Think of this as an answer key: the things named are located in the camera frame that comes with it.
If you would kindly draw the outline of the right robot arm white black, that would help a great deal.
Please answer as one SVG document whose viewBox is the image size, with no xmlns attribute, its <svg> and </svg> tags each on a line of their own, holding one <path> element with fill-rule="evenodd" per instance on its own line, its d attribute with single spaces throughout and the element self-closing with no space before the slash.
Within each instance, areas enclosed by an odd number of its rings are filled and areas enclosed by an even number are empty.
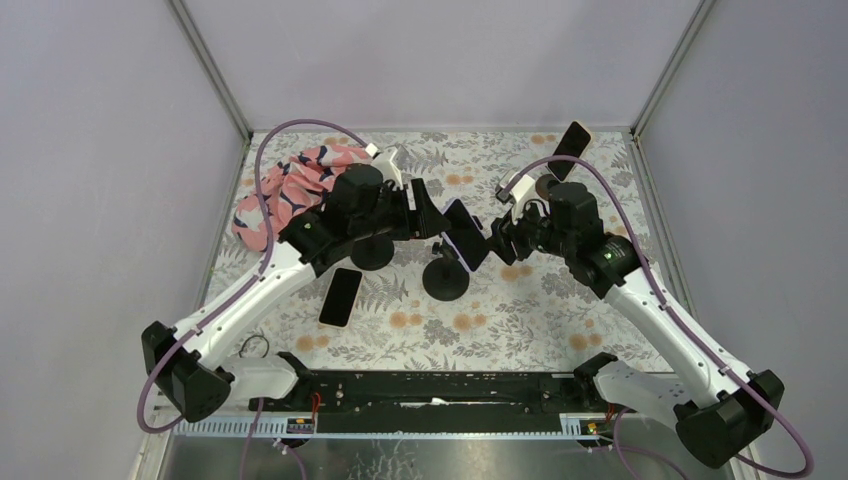
<svg viewBox="0 0 848 480">
<path fill-rule="evenodd" d="M 717 469 L 769 430 L 785 386 L 756 373 L 712 339 L 640 260 L 625 236 L 605 230 L 597 200 L 579 183 L 553 186 L 546 208 L 534 186 L 498 187 L 510 213 L 492 224 L 493 251 L 506 263 L 540 252 L 564 260 L 571 276 L 626 317 L 676 374 L 677 383 L 640 374 L 612 354 L 576 369 L 575 402 L 597 412 L 630 407 L 674 430 L 688 452 Z"/>
</svg>

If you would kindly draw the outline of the phone with purple case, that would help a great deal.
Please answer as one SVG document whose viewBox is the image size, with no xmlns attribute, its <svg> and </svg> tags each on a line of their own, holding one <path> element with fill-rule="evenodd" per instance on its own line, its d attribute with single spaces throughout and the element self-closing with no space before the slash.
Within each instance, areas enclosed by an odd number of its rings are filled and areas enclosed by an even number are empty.
<svg viewBox="0 0 848 480">
<path fill-rule="evenodd" d="M 463 202 L 452 199 L 442 211 L 450 227 L 441 236 L 458 254 L 466 271 L 475 272 L 490 252 L 487 239 Z"/>
</svg>

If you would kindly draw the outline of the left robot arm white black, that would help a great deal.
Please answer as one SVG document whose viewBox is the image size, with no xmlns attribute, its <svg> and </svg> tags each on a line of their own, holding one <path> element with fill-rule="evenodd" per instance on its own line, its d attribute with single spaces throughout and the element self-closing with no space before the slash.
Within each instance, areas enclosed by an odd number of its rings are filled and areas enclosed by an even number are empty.
<svg viewBox="0 0 848 480">
<path fill-rule="evenodd" d="M 356 243 L 375 236 L 428 239 L 450 227 L 421 179 L 399 186 L 370 165 L 341 174 L 327 199 L 293 217 L 262 260 L 192 315 L 142 334 L 149 375 L 179 411 L 199 422 L 228 402 L 273 398 L 296 411 L 310 385 L 279 356 L 240 358 L 234 345 L 285 298 L 349 257 Z"/>
</svg>

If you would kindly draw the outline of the wooden base phone stand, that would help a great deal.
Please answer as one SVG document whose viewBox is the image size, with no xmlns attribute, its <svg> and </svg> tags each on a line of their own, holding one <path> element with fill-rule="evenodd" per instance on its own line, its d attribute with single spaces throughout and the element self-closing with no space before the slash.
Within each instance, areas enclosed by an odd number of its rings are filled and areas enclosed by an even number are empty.
<svg viewBox="0 0 848 480">
<path fill-rule="evenodd" d="M 547 201 L 550 197 L 550 190 L 559 185 L 561 181 L 552 174 L 540 176 L 535 182 L 535 191 L 538 197 Z"/>
</svg>

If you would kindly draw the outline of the black phone stand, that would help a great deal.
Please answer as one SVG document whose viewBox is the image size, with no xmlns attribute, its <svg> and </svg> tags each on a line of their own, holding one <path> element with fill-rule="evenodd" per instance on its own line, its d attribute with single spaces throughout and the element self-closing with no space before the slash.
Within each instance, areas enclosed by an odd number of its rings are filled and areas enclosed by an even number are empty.
<svg viewBox="0 0 848 480">
<path fill-rule="evenodd" d="M 446 242 L 434 243 L 431 253 L 435 258 L 422 274 L 424 290 L 435 300 L 449 302 L 459 299 L 468 290 L 470 275 L 458 253 Z"/>
<path fill-rule="evenodd" d="M 350 259 L 361 270 L 376 271 L 389 265 L 394 253 L 393 241 L 386 235 L 377 235 L 356 241 Z"/>
</svg>

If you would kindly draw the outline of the phone with beige case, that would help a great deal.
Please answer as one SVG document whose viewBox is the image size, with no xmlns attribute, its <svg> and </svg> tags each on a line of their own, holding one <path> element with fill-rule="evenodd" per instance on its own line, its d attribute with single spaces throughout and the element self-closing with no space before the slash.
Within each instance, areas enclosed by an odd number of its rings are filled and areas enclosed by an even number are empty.
<svg viewBox="0 0 848 480">
<path fill-rule="evenodd" d="M 553 155 L 580 158 L 590 147 L 592 141 L 592 132 L 581 122 L 574 120 L 566 129 Z M 549 172 L 559 182 L 566 180 L 573 167 L 574 163 L 567 160 L 557 160 L 547 165 Z"/>
</svg>

